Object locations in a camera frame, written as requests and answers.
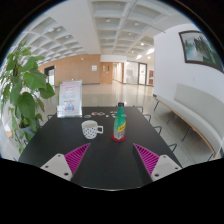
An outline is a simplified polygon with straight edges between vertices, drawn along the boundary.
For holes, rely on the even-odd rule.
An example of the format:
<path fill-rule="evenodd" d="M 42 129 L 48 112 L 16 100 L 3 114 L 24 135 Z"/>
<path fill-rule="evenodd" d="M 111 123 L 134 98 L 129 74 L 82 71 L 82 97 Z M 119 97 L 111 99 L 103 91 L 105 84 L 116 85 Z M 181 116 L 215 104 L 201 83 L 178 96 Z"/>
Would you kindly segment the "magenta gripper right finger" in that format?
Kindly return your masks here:
<path fill-rule="evenodd" d="M 181 167 L 168 155 L 159 156 L 151 150 L 138 144 L 134 144 L 134 147 L 139 153 L 144 167 L 151 177 L 152 181 L 157 181 L 181 170 Z"/>

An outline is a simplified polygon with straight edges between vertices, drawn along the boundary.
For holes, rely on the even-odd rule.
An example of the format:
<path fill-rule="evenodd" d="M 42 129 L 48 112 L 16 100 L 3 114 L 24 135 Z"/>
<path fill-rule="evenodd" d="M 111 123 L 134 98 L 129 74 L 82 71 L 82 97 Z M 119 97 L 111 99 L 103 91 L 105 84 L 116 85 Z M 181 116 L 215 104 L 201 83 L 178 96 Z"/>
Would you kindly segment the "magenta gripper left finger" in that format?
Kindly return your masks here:
<path fill-rule="evenodd" d="M 84 144 L 67 154 L 56 154 L 49 161 L 47 161 L 41 168 L 58 177 L 70 181 L 79 167 L 86 150 L 90 144 Z"/>

